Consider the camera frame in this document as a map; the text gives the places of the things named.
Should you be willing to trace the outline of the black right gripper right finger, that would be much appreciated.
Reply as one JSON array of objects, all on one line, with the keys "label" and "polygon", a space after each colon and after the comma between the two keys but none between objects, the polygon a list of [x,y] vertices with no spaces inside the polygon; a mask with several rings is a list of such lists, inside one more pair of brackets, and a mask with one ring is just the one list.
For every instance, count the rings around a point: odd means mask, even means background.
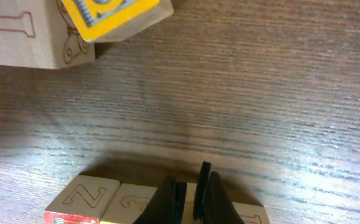
[{"label": "black right gripper right finger", "polygon": [[219,173],[211,171],[211,165],[206,161],[201,165],[194,196],[194,223],[244,224],[227,195]]}]

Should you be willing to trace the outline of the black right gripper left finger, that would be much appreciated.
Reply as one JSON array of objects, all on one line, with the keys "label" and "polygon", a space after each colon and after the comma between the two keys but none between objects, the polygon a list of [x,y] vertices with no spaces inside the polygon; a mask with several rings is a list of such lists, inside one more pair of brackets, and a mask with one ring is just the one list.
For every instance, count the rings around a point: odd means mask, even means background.
[{"label": "black right gripper left finger", "polygon": [[133,224],[181,224],[187,183],[165,178]]}]

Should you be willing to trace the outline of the yellow C block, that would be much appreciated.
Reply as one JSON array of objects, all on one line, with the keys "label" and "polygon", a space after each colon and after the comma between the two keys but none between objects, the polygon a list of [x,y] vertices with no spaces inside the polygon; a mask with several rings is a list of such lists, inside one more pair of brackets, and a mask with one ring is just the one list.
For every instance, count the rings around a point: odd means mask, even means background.
[{"label": "yellow C block", "polygon": [[121,184],[100,223],[133,223],[143,213],[156,190],[156,187]]}]

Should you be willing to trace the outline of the red A block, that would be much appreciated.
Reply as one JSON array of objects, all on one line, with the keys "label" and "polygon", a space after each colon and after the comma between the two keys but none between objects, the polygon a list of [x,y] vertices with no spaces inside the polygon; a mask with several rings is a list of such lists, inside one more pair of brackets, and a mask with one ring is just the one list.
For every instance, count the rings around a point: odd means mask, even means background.
[{"label": "red A block", "polygon": [[245,224],[270,224],[264,207],[237,202],[233,206]]}]

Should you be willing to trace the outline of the red I block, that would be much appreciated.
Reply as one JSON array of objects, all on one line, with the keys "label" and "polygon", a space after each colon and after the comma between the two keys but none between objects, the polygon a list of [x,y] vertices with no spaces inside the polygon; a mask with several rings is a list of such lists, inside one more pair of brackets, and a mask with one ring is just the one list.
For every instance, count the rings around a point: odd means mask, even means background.
[{"label": "red I block", "polygon": [[119,187],[118,180],[77,175],[47,206],[45,223],[99,224]]}]

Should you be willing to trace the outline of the yellow S block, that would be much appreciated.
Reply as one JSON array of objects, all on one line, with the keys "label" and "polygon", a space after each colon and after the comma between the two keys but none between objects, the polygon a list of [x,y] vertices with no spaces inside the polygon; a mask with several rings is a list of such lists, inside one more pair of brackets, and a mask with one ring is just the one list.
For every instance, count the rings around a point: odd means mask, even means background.
[{"label": "yellow S block", "polygon": [[170,0],[62,0],[83,40],[120,42],[168,18]]}]

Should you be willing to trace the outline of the green R block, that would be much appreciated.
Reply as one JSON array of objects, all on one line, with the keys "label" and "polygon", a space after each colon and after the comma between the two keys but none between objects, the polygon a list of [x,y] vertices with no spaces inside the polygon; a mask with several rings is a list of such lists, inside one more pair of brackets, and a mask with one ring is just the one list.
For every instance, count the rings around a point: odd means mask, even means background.
[{"label": "green R block", "polygon": [[196,193],[195,183],[187,183],[187,192],[186,192],[186,200],[184,203],[184,210],[182,215],[181,224],[194,224],[193,219],[193,207],[194,207],[194,198]]}]

